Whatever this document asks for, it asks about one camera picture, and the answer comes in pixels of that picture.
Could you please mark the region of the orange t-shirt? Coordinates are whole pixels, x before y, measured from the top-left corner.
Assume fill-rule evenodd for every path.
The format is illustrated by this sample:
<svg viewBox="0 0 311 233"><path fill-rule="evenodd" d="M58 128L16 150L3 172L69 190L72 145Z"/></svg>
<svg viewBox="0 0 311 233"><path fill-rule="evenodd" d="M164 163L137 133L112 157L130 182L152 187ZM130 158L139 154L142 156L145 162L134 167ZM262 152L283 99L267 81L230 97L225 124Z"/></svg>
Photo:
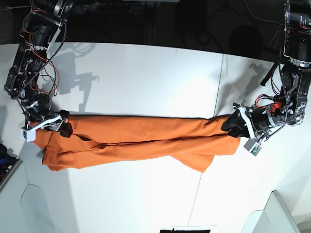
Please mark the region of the orange t-shirt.
<svg viewBox="0 0 311 233"><path fill-rule="evenodd" d="M35 144L52 171L170 156L199 171L215 156L233 155L240 139L222 131L225 116L213 119L142 116L70 116L73 133L39 129Z"/></svg>

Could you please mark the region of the clear panel bottom left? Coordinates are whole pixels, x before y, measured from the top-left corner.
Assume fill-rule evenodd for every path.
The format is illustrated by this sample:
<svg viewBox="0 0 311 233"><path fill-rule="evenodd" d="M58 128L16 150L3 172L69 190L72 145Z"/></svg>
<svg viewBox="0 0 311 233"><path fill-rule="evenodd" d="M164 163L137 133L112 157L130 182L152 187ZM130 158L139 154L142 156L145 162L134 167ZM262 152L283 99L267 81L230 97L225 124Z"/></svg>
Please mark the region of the clear panel bottom left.
<svg viewBox="0 0 311 233"><path fill-rule="evenodd" d="M28 184L21 196L20 204L30 232L55 232L44 192L39 186Z"/></svg>

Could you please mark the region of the clear panel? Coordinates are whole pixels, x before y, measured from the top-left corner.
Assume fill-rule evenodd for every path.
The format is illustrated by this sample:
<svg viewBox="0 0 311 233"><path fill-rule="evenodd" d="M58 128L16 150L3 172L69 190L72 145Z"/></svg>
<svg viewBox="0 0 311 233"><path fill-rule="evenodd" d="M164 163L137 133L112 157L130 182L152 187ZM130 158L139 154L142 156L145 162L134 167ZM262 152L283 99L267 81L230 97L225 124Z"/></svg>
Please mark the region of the clear panel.
<svg viewBox="0 0 311 233"><path fill-rule="evenodd" d="M253 211L247 218L241 233L298 233L292 215L279 193L271 192L262 210Z"/></svg>
<svg viewBox="0 0 311 233"><path fill-rule="evenodd" d="M39 186L28 184L21 196L20 204L30 232L55 232L44 192Z"/></svg>

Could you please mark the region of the clear panel bottom right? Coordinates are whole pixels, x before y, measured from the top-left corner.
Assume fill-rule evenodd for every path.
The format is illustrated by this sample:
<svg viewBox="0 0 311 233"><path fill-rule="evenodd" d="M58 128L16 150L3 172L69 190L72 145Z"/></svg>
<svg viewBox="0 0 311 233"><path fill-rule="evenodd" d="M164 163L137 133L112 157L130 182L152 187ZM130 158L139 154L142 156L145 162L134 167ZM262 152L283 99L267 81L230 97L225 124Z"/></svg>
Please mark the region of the clear panel bottom right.
<svg viewBox="0 0 311 233"><path fill-rule="evenodd" d="M271 192L262 210L253 211L247 218L241 233L298 233L292 215L279 193Z"/></svg>

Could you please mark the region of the white tray bottom centre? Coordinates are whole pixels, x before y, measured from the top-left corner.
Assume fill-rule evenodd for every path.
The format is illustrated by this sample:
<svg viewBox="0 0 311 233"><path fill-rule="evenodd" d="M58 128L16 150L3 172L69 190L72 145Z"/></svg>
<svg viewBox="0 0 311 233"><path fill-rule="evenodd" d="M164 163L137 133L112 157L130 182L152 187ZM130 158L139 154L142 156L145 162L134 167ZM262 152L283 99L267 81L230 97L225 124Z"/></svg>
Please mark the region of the white tray bottom centre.
<svg viewBox="0 0 311 233"><path fill-rule="evenodd" d="M217 226L157 226L156 233L217 233Z"/></svg>

